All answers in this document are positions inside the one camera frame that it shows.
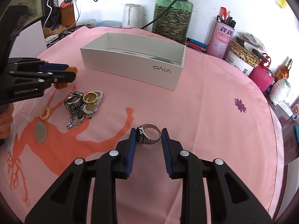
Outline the person's left hand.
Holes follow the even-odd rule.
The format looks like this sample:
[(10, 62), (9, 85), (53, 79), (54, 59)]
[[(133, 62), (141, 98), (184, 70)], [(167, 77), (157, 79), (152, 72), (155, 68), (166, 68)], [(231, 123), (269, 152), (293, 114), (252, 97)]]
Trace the person's left hand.
[(11, 125), (13, 123), (14, 105), (8, 104), (7, 108), (0, 115), (0, 139), (5, 139), (9, 136)]

